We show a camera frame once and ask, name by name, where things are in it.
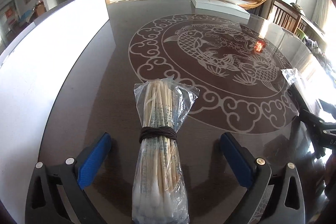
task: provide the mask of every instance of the brown string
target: brown string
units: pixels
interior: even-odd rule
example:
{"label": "brown string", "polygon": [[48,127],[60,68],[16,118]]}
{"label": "brown string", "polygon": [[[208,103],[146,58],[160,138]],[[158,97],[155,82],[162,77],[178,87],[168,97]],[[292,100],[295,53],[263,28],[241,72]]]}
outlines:
{"label": "brown string", "polygon": [[174,141],[177,140],[176,132],[171,127],[143,127],[140,131],[139,143],[144,139],[159,136],[164,136]]}

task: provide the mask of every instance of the plastic wrapper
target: plastic wrapper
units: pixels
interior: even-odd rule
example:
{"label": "plastic wrapper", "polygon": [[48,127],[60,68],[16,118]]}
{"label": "plastic wrapper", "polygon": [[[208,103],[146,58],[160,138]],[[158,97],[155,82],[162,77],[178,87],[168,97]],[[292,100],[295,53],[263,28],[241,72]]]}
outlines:
{"label": "plastic wrapper", "polygon": [[[165,78],[135,84],[134,95],[143,127],[169,126],[177,132],[199,89]],[[176,141],[165,136],[142,140],[133,183],[132,220],[137,224],[189,223]]]}

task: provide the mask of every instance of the red decoration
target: red decoration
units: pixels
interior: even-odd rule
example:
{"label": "red decoration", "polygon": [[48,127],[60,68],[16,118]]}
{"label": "red decoration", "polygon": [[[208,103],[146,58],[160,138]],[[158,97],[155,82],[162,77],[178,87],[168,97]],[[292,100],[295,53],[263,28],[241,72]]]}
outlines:
{"label": "red decoration", "polygon": [[256,52],[263,52],[263,49],[266,47],[266,43],[264,41],[258,40],[254,46],[254,50]]}
{"label": "red decoration", "polygon": [[6,12],[5,12],[5,14],[6,14],[6,18],[9,18],[9,17],[11,17],[12,15],[13,15],[13,9],[12,8],[9,8]]}

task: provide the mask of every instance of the blue gripper pad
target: blue gripper pad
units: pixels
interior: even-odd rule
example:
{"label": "blue gripper pad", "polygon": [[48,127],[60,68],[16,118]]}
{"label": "blue gripper pad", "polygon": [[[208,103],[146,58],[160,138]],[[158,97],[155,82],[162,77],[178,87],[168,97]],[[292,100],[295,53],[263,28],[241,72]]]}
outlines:
{"label": "blue gripper pad", "polygon": [[111,143],[111,136],[105,133],[92,149],[85,162],[79,167],[77,182],[82,190],[92,183],[98,169],[111,149]]}
{"label": "blue gripper pad", "polygon": [[250,188],[254,181],[254,173],[243,156],[243,149],[230,133],[220,137],[220,149],[235,174],[239,185]]}

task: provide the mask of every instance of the white box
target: white box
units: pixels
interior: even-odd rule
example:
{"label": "white box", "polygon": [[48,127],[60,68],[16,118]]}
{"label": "white box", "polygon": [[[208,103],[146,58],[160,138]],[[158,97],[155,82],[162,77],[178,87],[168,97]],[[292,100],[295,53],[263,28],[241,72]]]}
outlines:
{"label": "white box", "polygon": [[195,8],[206,9],[249,19],[250,14],[244,8],[220,0],[191,0]]}

